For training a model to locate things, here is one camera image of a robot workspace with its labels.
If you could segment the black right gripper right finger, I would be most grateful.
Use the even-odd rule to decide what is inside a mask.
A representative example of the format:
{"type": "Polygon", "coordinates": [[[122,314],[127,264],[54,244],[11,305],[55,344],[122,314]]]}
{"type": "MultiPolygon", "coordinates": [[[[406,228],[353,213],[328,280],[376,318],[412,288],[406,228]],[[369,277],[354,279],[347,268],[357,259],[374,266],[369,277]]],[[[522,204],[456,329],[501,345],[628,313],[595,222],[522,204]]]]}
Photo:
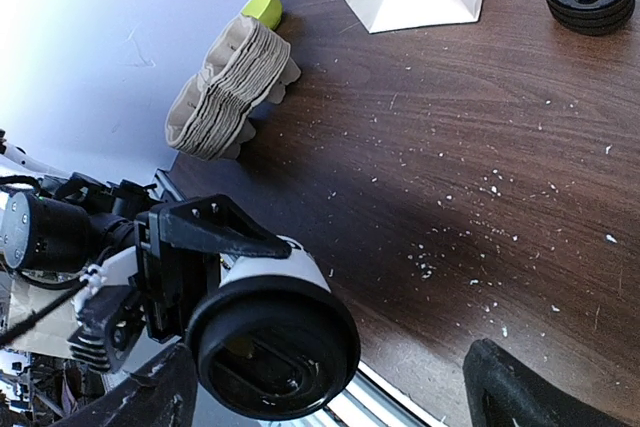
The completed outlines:
{"type": "Polygon", "coordinates": [[[616,369],[581,353],[544,353],[529,365],[489,338],[474,341],[463,375],[473,426],[633,426],[635,394],[616,369]]]}

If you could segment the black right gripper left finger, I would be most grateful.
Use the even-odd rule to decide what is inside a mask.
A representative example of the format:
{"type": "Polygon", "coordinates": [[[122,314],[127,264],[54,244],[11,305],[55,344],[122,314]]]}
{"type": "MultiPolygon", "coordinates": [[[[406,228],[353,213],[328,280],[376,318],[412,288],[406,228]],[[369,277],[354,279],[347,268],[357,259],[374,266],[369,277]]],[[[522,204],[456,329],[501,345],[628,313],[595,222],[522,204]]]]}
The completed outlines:
{"type": "Polygon", "coordinates": [[[174,343],[58,427],[190,426],[198,391],[191,351],[174,343]]]}

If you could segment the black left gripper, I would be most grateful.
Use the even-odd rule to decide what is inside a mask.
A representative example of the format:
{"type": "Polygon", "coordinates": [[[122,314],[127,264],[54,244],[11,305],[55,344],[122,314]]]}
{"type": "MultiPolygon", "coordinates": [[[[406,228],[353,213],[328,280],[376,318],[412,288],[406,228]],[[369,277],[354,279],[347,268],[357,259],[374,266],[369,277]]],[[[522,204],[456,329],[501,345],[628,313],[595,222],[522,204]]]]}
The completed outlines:
{"type": "Polygon", "coordinates": [[[67,338],[74,360],[115,372],[142,333],[158,343],[184,338],[211,284],[219,254],[286,259],[290,244],[222,194],[158,201],[128,181],[75,174],[4,175],[1,220],[8,273],[54,293],[1,336],[9,346],[65,304],[78,322],[67,338]]]}

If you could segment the black plastic cup lid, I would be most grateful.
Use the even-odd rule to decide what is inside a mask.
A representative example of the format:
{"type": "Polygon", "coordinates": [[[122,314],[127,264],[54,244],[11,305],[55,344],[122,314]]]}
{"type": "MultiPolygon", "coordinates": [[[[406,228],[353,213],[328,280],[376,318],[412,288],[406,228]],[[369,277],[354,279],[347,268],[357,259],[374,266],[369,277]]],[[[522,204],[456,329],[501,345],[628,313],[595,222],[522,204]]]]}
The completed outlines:
{"type": "Polygon", "coordinates": [[[337,297],[276,276],[241,279],[205,297],[184,342],[212,397],[265,421],[324,408],[351,382],[361,357],[354,319],[337,297]]]}

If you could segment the cardboard cup carrier stack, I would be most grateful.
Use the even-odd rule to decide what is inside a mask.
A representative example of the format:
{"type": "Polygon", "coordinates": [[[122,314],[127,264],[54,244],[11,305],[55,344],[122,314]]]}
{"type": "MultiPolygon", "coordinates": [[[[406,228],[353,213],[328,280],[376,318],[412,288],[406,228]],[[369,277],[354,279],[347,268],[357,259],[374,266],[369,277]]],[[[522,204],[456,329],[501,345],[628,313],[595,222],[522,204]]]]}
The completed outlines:
{"type": "Polygon", "coordinates": [[[287,41],[253,17],[236,16],[171,106],[168,146],[204,161],[237,158],[256,135],[254,109],[281,103],[300,76],[287,41]]]}

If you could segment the white paper coffee cup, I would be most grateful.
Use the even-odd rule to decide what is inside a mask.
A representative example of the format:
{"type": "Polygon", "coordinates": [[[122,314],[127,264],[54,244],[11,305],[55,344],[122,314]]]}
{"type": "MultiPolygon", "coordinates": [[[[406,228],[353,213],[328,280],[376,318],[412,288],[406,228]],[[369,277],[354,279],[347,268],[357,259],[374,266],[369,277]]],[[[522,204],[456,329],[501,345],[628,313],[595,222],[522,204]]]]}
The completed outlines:
{"type": "Polygon", "coordinates": [[[290,237],[279,236],[279,239],[291,247],[291,253],[285,259],[223,254],[222,259],[230,261],[230,267],[221,273],[220,287],[246,278],[257,279],[258,277],[276,276],[302,280],[331,292],[312,255],[299,242],[290,237]]]}

